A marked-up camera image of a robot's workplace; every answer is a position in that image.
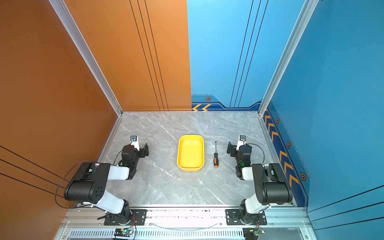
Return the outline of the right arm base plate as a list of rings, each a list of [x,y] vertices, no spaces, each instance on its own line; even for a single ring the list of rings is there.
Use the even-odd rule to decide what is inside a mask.
[[[265,212],[262,212],[259,214],[245,213],[244,215],[241,215],[239,209],[226,209],[225,213],[226,213],[227,225],[229,226],[234,226],[234,225],[266,226],[268,224]]]

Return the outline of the black orange screwdriver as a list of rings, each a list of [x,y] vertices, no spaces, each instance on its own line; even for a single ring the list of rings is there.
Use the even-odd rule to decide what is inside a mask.
[[[218,152],[217,152],[217,142],[215,142],[215,152],[214,152],[214,167],[219,167],[219,158],[218,158]]]

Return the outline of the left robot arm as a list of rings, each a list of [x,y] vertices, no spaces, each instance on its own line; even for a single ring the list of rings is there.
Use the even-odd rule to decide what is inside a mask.
[[[137,172],[140,158],[149,155],[149,146],[140,148],[132,141],[122,149],[122,159],[117,165],[110,163],[81,163],[77,172],[65,188],[67,201],[90,205],[105,212],[105,225],[132,225],[134,214],[127,200],[116,197],[106,190],[108,181],[132,180]]]

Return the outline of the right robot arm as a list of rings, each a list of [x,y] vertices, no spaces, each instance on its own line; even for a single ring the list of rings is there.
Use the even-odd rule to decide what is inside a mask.
[[[227,153],[236,159],[237,177],[254,183],[255,193],[242,200],[235,217],[245,225],[266,225],[262,218],[271,206],[283,205],[293,200],[293,192],[280,164],[252,164],[252,146],[228,143]]]

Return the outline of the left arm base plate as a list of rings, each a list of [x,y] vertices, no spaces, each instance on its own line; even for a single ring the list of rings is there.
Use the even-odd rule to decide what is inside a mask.
[[[106,214],[105,226],[143,226],[147,217],[146,209],[133,209],[130,213],[130,218],[121,217],[119,215]]]

